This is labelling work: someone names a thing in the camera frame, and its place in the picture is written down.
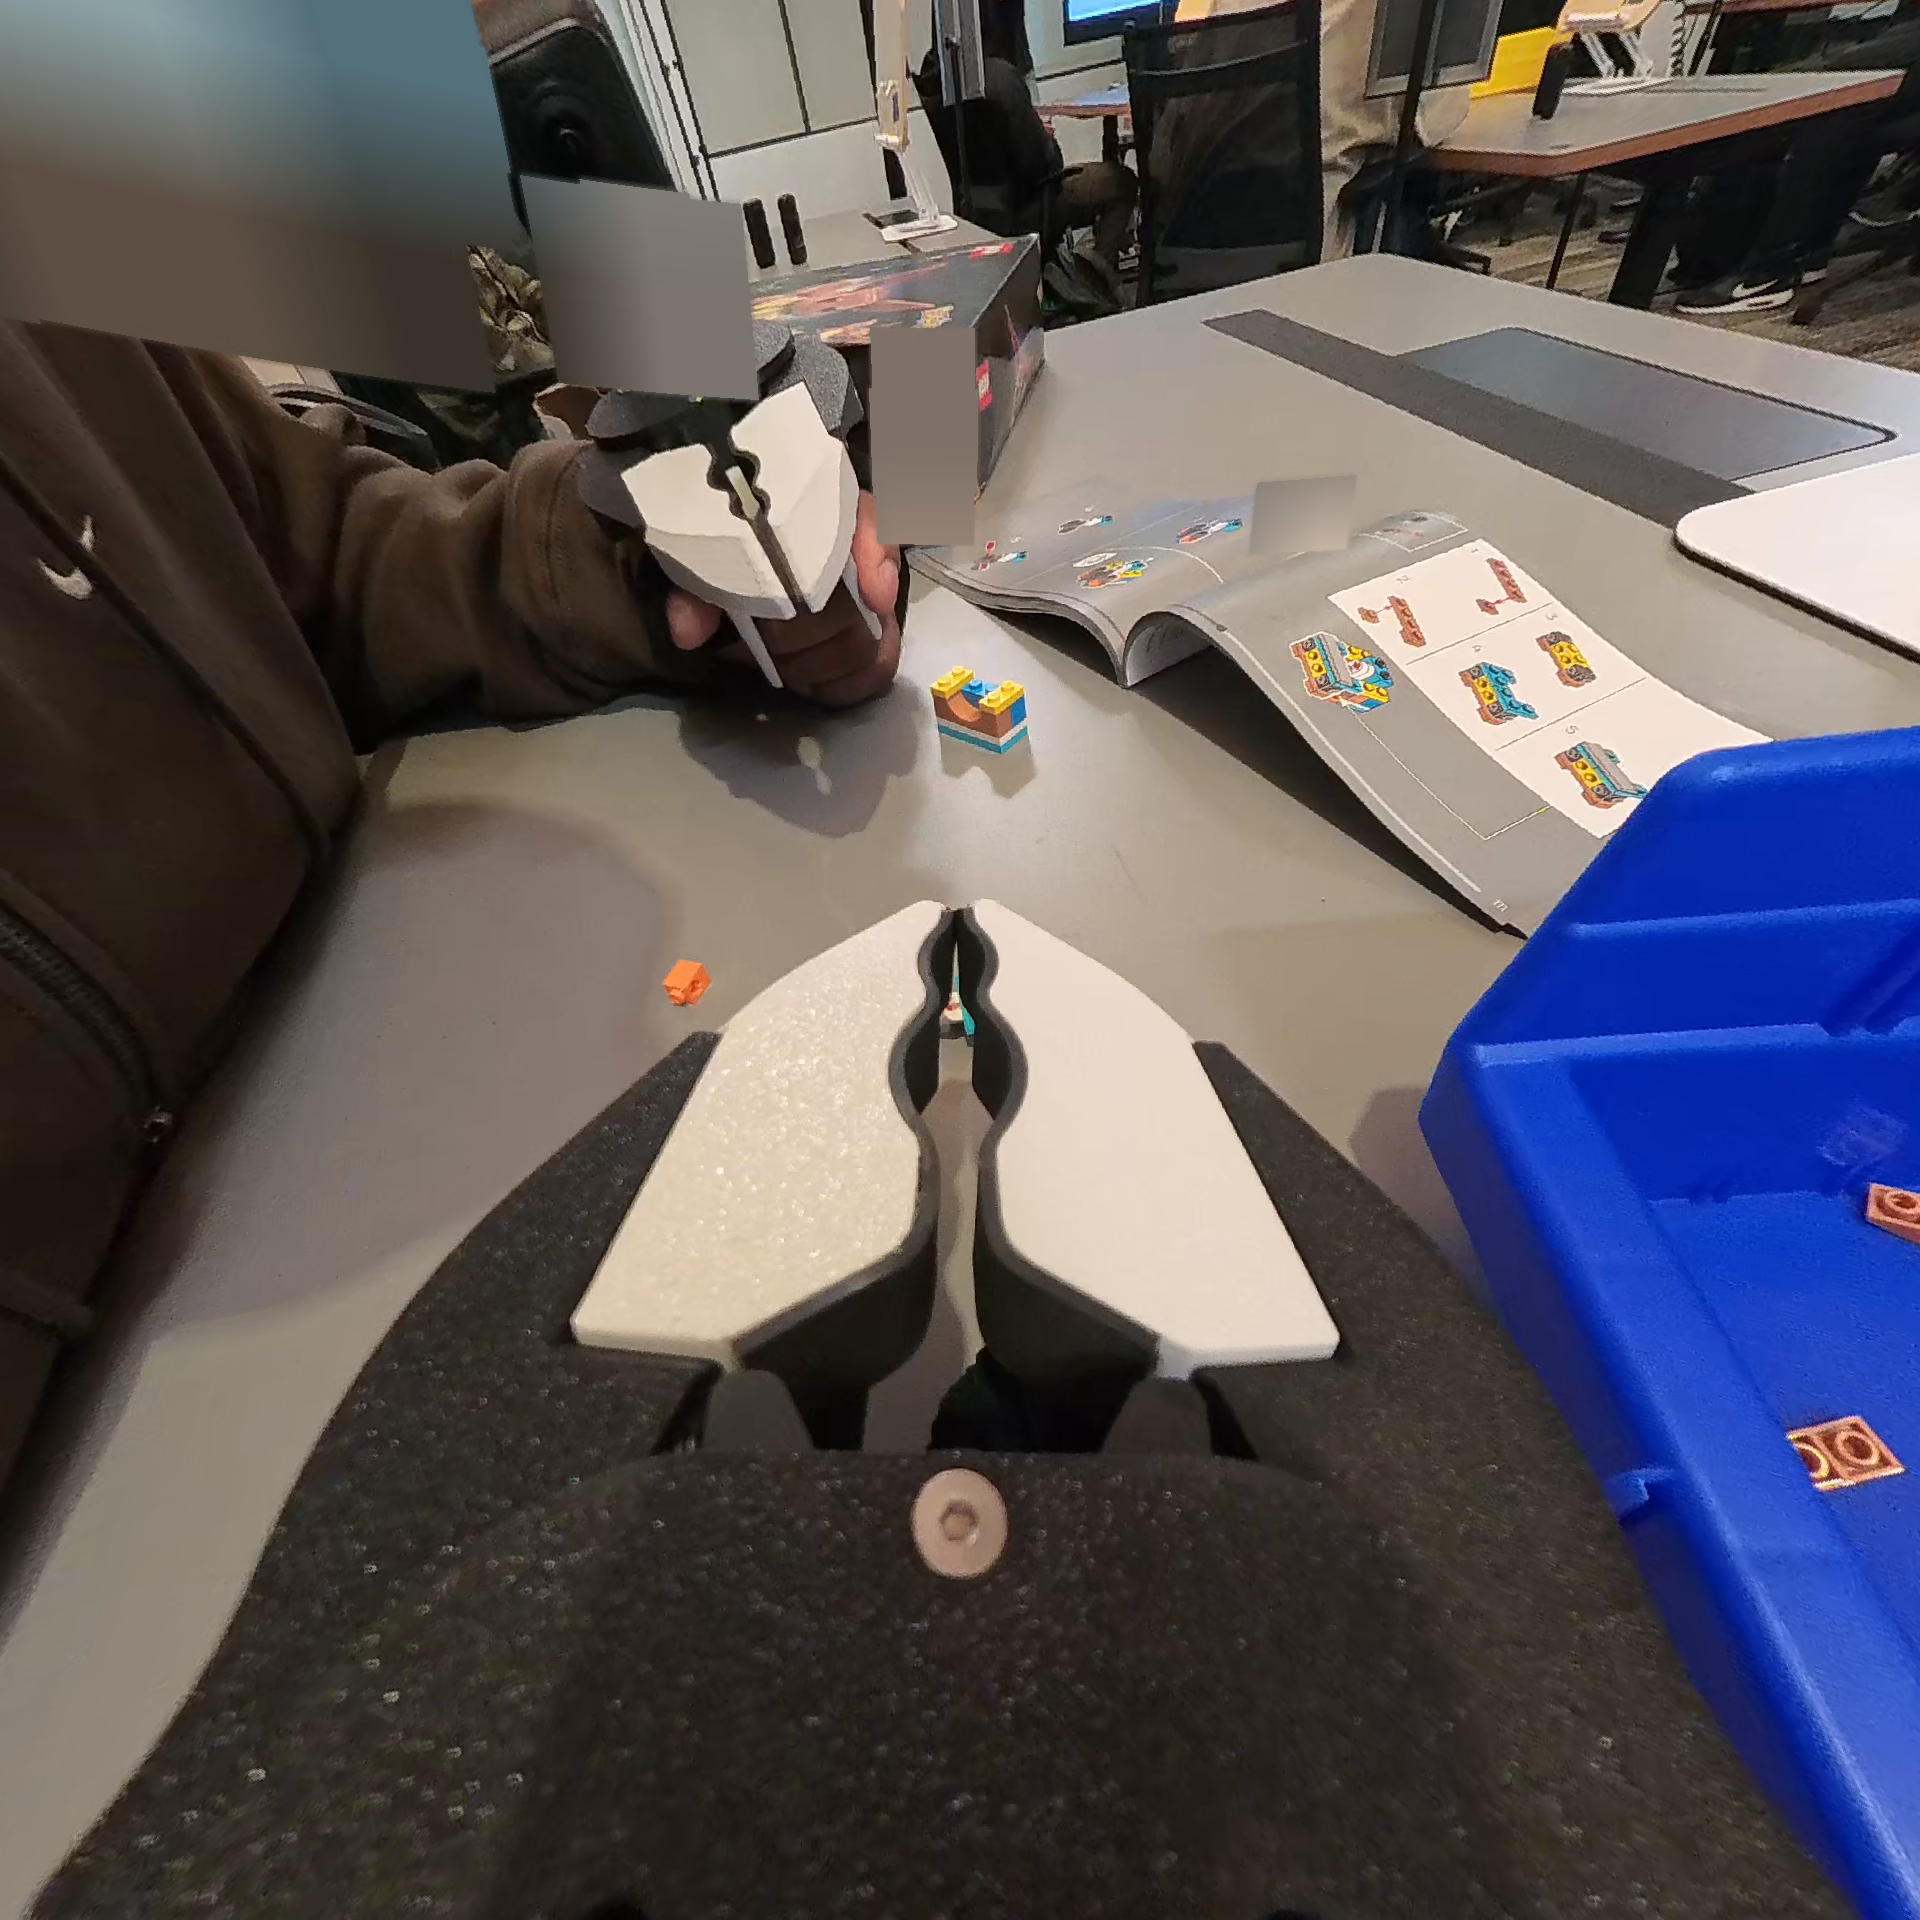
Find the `multicoloured toy brick assembly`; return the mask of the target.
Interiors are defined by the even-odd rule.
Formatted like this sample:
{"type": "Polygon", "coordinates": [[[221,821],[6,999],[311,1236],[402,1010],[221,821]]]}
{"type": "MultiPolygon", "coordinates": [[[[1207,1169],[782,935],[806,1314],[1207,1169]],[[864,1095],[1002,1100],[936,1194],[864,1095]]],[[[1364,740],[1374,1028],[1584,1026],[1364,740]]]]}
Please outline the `multicoloured toy brick assembly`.
{"type": "Polygon", "coordinates": [[[934,729],[991,754],[1008,754],[1027,738],[1024,685],[1013,679],[987,683],[958,666],[928,689],[934,729]]]}

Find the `white phone stand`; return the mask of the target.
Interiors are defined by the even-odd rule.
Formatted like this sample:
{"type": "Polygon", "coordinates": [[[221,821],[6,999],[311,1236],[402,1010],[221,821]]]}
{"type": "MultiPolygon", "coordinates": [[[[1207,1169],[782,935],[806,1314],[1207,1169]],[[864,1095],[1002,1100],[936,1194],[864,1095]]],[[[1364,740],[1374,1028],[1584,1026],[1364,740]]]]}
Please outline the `white phone stand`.
{"type": "Polygon", "coordinates": [[[869,3],[862,12],[870,22],[875,139],[884,155],[887,178],[899,175],[904,204],[904,211],[896,209],[879,215],[879,227],[887,237],[902,247],[954,234],[958,229],[955,218],[936,209],[932,190],[910,151],[908,97],[911,87],[904,3],[869,3]]]}

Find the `toy set box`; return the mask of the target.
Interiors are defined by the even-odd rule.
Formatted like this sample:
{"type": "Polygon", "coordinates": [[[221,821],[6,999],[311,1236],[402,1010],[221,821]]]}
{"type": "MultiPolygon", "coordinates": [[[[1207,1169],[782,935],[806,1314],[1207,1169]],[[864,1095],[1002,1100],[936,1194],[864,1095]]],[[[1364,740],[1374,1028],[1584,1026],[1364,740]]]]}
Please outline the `toy set box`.
{"type": "Polygon", "coordinates": [[[976,491],[986,491],[1047,359],[1040,244],[989,237],[930,253],[803,273],[752,290],[756,327],[836,354],[862,409],[872,398],[872,334],[955,327],[972,342],[976,491]]]}

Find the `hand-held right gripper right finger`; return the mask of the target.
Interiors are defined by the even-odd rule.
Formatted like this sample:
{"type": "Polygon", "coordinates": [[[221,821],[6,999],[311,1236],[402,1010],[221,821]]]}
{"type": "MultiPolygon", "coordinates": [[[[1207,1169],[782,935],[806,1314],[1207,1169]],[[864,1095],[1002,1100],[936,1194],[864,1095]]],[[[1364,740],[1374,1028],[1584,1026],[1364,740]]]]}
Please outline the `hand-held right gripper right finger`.
{"type": "Polygon", "coordinates": [[[1147,1378],[1331,1361],[1340,1330],[1186,1028],[1004,902],[959,916],[983,1361],[1031,1419],[1147,1378]]]}

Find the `tan tablet on white stand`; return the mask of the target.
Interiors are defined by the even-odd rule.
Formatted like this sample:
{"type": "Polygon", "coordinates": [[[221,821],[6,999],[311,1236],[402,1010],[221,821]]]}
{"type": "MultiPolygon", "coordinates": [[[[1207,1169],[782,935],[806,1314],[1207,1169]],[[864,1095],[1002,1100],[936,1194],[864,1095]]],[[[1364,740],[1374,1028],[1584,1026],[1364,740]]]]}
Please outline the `tan tablet on white stand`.
{"type": "Polygon", "coordinates": [[[1632,90],[1671,74],[1671,55],[1645,43],[1647,22],[1660,10],[1661,3],[1565,3],[1555,27],[1592,61],[1595,85],[1632,90]]]}

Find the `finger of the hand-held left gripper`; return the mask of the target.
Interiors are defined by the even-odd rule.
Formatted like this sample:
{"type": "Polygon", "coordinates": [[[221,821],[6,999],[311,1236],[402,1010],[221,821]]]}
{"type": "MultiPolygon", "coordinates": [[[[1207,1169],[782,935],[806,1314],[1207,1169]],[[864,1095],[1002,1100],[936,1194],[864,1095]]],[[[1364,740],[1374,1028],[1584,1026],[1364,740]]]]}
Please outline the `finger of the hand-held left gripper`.
{"type": "Polygon", "coordinates": [[[620,466],[616,484],[666,577],[720,607],[759,671],[780,689],[762,621],[794,618],[794,578],[746,470],[715,466],[707,446],[680,446],[620,466]]]}
{"type": "Polygon", "coordinates": [[[806,388],[786,388],[746,417],[748,564],[746,631],[822,613],[839,586],[855,587],[856,479],[806,388]]]}

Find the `grey instruction booklet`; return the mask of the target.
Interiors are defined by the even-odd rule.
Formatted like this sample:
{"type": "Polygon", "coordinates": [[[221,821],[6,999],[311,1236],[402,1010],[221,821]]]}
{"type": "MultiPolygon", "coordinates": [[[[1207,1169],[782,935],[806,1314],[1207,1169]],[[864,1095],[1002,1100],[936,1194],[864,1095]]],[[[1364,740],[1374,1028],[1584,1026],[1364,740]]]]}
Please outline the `grey instruction booklet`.
{"type": "Polygon", "coordinates": [[[1351,477],[1130,507],[1068,494],[915,563],[983,607],[1070,620],[1126,689],[1220,654],[1408,852],[1517,933],[1668,771],[1762,740],[1460,519],[1352,523],[1351,477]]]}

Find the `blue plastic bin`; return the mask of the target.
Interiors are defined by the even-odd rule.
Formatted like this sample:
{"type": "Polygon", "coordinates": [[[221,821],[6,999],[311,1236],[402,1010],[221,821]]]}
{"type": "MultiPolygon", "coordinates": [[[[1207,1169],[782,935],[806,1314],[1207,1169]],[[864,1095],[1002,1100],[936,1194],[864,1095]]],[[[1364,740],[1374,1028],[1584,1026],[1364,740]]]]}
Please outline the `blue plastic bin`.
{"type": "Polygon", "coordinates": [[[1698,1691],[1861,1916],[1917,1913],[1916,729],[1663,775],[1422,1106],[1698,1691]],[[1861,1414],[1907,1474],[1820,1493],[1861,1414]]]}

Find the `black mesh office chair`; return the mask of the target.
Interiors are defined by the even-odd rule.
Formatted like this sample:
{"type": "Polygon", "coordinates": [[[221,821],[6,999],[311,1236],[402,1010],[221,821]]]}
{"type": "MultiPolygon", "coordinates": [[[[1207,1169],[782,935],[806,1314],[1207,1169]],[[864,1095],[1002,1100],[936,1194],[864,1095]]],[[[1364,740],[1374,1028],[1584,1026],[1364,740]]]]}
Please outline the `black mesh office chair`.
{"type": "Polygon", "coordinates": [[[1322,10],[1136,25],[1123,60],[1141,174],[1136,303],[1316,265],[1322,10]]]}

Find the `person's brown hooded jacket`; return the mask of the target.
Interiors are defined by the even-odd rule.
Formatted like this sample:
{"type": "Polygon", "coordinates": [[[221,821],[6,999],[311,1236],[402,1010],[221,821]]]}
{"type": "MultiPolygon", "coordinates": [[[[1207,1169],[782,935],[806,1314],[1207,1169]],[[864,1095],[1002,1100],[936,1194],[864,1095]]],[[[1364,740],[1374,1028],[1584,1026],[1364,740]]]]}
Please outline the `person's brown hooded jacket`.
{"type": "Polygon", "coordinates": [[[4,322],[4,1482],[356,786],[296,605],[380,460],[243,366],[4,322]]]}

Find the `white desk mat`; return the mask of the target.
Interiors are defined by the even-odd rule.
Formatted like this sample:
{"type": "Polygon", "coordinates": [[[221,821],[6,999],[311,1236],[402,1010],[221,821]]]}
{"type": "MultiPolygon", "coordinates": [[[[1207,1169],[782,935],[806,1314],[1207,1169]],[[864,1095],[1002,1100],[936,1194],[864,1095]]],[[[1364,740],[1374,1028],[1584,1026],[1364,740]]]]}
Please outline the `white desk mat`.
{"type": "Polygon", "coordinates": [[[1693,561],[1917,659],[1917,455],[1691,509],[1693,561]]]}

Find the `person's left hand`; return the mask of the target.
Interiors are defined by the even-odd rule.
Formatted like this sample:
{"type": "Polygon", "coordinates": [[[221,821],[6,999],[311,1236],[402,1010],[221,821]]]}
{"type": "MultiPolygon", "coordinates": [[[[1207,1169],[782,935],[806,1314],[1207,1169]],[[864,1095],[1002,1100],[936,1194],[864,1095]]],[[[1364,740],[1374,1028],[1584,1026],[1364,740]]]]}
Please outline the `person's left hand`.
{"type": "MultiPolygon", "coordinates": [[[[847,558],[855,587],[836,586],[820,613],[759,629],[782,691],[822,707],[855,707],[882,694],[901,666],[910,574],[902,550],[879,540],[875,499],[867,490],[856,495],[847,558]]],[[[674,587],[663,602],[663,618],[671,644],[710,679],[768,689],[752,650],[720,607],[674,587]]]]}

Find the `grey desk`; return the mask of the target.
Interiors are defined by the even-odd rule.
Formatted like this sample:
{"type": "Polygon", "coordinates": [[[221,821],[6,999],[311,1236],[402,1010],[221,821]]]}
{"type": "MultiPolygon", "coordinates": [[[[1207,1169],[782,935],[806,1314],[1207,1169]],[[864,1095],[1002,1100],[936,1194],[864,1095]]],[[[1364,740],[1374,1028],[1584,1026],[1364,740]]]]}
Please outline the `grey desk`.
{"type": "MultiPolygon", "coordinates": [[[[1884,426],[1916,372],[1394,255],[1051,340],[983,501],[1352,475],[1445,509],[1616,646],[1768,737],[1916,722],[1916,662],[1675,550],[1661,523],[1213,331],[1264,309],[1381,351],[1487,330],[1884,426]]],[[[1510,937],[1412,867],[1219,655],[1136,691],[1100,651],[923,583],[899,685],[851,714],[658,699],[410,738],[156,1183],[108,1351],[69,1387],[4,1561],[4,1916],[166,1727],[394,1317],[469,1229],[700,1022],[916,898],[994,898],[1232,1046],[1459,1267],[1416,1126],[1510,937]],[[936,731],[954,667],[1027,738],[936,731]],[[671,1004],[663,973],[707,965],[671,1004]]]]}

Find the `group of brown toy plates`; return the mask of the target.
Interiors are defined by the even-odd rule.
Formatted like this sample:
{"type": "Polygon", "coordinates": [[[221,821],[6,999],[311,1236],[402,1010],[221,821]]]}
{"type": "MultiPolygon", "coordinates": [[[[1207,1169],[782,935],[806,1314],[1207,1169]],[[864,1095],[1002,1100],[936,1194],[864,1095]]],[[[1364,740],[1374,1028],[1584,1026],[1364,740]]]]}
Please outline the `group of brown toy plates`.
{"type": "MultiPolygon", "coordinates": [[[[1862,1220],[1896,1242],[1916,1246],[1917,1190],[1892,1183],[1868,1187],[1862,1220]]],[[[1848,1490],[1907,1474],[1904,1463],[1861,1414],[1792,1428],[1786,1441],[1820,1493],[1848,1490]]]]}

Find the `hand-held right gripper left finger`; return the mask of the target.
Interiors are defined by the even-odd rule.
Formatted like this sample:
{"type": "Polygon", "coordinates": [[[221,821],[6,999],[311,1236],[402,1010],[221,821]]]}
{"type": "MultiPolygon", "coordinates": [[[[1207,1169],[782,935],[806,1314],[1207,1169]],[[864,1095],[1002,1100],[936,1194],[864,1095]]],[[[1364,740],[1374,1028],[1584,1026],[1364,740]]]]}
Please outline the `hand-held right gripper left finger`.
{"type": "Polygon", "coordinates": [[[954,911],[916,901],[739,1010],[568,1317],[588,1348],[776,1377],[806,1419],[862,1419],[936,1285],[954,911]]]}

